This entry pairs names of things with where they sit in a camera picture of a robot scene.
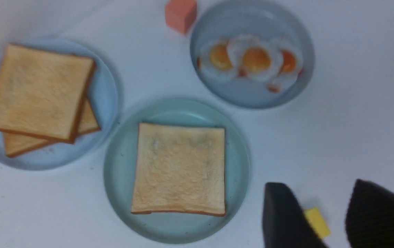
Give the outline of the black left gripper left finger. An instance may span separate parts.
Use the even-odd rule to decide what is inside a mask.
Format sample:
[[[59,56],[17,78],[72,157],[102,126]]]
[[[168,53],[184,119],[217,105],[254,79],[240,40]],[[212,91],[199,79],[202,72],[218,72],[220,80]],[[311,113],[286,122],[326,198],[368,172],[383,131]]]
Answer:
[[[265,184],[262,232],[265,248],[326,248],[284,183]]]

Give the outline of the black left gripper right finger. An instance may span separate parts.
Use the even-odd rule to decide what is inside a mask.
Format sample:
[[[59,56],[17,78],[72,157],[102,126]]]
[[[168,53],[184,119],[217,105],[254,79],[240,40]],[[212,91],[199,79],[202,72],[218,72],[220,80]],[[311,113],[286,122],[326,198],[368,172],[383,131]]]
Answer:
[[[352,248],[394,248],[394,193],[357,179],[345,216]]]

